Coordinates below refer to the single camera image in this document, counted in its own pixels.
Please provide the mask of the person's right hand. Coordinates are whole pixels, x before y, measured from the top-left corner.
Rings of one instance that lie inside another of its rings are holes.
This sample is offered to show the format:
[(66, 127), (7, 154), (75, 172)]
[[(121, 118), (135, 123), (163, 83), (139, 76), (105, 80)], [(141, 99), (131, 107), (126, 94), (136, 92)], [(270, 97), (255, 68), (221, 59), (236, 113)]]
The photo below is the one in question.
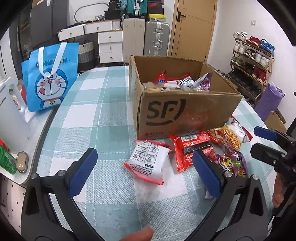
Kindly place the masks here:
[(281, 174), (277, 173), (274, 186), (273, 186), (273, 205), (276, 208), (278, 208), (284, 201), (284, 195), (282, 193), (283, 188), (284, 188), (284, 185), (282, 182)]

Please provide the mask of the person's left hand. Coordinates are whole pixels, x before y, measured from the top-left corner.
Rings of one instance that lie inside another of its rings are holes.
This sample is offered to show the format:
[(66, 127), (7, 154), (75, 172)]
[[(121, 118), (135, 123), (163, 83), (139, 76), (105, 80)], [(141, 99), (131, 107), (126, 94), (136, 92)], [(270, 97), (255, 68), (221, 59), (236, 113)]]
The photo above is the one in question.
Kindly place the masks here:
[(122, 238), (120, 241), (151, 241), (154, 231), (151, 227), (142, 229), (139, 232), (132, 233)]

